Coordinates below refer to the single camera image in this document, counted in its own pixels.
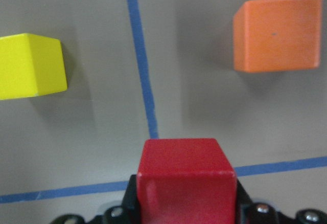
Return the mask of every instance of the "orange cube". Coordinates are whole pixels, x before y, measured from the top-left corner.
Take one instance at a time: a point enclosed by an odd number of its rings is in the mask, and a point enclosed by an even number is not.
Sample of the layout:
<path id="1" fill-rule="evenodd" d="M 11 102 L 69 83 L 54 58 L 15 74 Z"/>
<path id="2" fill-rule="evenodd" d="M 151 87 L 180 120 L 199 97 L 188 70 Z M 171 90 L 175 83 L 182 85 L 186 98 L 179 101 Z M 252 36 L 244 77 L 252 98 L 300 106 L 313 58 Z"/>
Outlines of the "orange cube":
<path id="1" fill-rule="evenodd" d="M 233 18 L 234 69 L 317 68 L 322 0 L 251 0 Z"/>

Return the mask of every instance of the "blue line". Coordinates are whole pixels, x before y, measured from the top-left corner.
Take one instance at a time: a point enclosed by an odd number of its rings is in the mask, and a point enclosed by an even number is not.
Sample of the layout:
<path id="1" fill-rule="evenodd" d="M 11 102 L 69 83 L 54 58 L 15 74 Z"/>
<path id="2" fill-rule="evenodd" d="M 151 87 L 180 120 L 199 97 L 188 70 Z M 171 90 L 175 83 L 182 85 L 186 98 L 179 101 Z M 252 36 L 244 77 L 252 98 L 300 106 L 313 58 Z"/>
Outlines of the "blue line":
<path id="1" fill-rule="evenodd" d="M 236 167 L 238 177 L 257 174 L 278 173 L 302 169 L 327 167 L 327 156 L 320 158 L 302 159 L 290 162 L 279 162 L 272 164 L 259 164 L 251 166 Z M 84 194 L 123 191 L 128 182 L 111 182 L 78 187 L 67 187 L 61 189 L 45 190 L 38 192 L 27 192 L 0 196 L 0 204 L 16 203 L 23 201 L 34 201 L 58 197 L 69 197 Z"/>
<path id="2" fill-rule="evenodd" d="M 155 117 L 154 99 L 151 90 L 147 52 L 144 43 L 141 17 L 137 0 L 127 0 L 132 27 L 134 47 L 138 65 L 139 78 L 143 93 L 145 112 L 148 120 L 150 138 L 158 138 L 157 119 Z"/>

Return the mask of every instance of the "block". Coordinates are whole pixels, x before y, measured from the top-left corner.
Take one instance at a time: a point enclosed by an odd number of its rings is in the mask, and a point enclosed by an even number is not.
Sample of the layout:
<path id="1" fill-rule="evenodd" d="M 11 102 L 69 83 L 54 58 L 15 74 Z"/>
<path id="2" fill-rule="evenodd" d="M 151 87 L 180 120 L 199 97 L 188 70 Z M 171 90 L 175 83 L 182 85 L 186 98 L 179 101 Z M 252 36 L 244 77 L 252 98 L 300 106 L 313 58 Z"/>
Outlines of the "block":
<path id="1" fill-rule="evenodd" d="M 322 0 L 251 0 L 233 18 L 234 69 L 319 67 Z"/>
<path id="2" fill-rule="evenodd" d="M 147 140 L 136 177 L 142 224 L 235 224 L 237 177 L 215 139 Z"/>
<path id="3" fill-rule="evenodd" d="M 28 33 L 0 37 L 0 100 L 66 89 L 59 40 Z"/>

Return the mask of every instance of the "red cube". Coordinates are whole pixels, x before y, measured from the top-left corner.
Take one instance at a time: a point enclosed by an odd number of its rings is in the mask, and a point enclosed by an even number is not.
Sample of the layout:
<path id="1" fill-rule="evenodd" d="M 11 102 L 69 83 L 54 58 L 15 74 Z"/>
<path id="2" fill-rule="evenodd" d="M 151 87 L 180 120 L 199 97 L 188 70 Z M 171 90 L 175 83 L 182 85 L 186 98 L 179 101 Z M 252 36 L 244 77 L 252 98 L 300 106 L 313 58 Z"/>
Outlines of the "red cube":
<path id="1" fill-rule="evenodd" d="M 142 224 L 234 224 L 236 189 L 215 139 L 145 142 L 137 172 Z"/>

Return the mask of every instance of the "screw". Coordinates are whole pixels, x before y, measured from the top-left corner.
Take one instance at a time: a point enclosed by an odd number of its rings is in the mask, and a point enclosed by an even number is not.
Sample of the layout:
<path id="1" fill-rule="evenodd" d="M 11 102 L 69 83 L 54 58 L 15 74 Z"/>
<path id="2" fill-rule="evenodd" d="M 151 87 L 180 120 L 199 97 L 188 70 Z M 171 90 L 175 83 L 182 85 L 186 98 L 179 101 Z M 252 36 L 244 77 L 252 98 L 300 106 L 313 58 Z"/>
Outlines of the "screw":
<path id="1" fill-rule="evenodd" d="M 266 213 L 269 212 L 269 206 L 266 205 L 266 204 L 258 204 L 258 205 L 256 206 L 256 210 L 257 210 L 258 212 L 260 212 L 260 213 L 264 213 L 264 214 L 266 214 Z"/>
<path id="2" fill-rule="evenodd" d="M 313 221 L 313 222 L 319 221 L 319 216 L 317 215 L 317 213 L 315 213 L 313 211 L 307 211 L 305 213 L 305 218 L 308 221 Z"/>
<path id="3" fill-rule="evenodd" d="M 121 216 L 121 214 L 123 213 L 123 208 L 122 207 L 115 207 L 112 211 L 111 211 L 111 217 L 118 217 Z"/>
<path id="4" fill-rule="evenodd" d="M 63 224 L 77 224 L 77 218 L 76 217 L 70 217 Z"/>

